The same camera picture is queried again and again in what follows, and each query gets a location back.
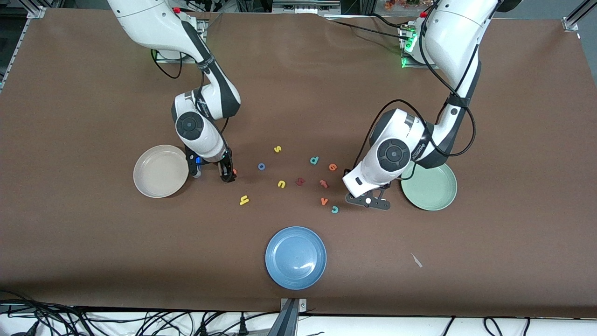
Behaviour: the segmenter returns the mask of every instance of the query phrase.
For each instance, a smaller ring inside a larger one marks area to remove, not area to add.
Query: white robotic arm
[[[186,14],[175,14],[165,0],[108,0],[108,3],[124,31],[136,43],[156,50],[178,51],[195,59],[210,83],[174,99],[171,113],[176,132],[187,147],[192,176],[201,174],[196,158],[200,156],[219,164],[222,180],[234,181],[232,153],[212,121],[236,115],[241,98],[195,27],[181,19]]]
[[[349,203],[368,207],[369,204],[354,200],[389,184],[404,172],[410,161],[424,168],[446,162],[448,156],[444,153],[452,150],[481,71],[479,43],[501,3],[501,0],[440,0],[427,18],[414,22],[419,39],[407,52],[421,63],[424,53],[427,61],[435,63],[445,74],[447,84],[457,95],[450,94],[435,125],[401,109],[385,112],[371,134],[371,149],[343,178],[353,196],[347,196]]]

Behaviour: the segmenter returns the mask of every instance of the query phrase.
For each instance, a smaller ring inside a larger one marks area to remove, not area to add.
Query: brown table
[[[242,96],[225,133],[239,179],[207,167],[151,199],[133,166],[152,146],[181,146],[170,105],[199,72],[162,75],[110,11],[48,10],[0,95],[0,285],[91,306],[265,311],[302,297],[318,313],[595,317],[597,90],[577,35],[556,20],[491,24],[477,140],[448,161],[458,196],[439,212],[398,187],[387,212],[343,201],[341,171],[377,111],[403,98],[434,120],[448,93],[430,72],[402,69],[395,43],[315,15],[223,15],[208,44]],[[469,135],[465,120],[456,148]],[[298,292],[264,266],[269,239],[290,225],[328,251],[321,280]]]

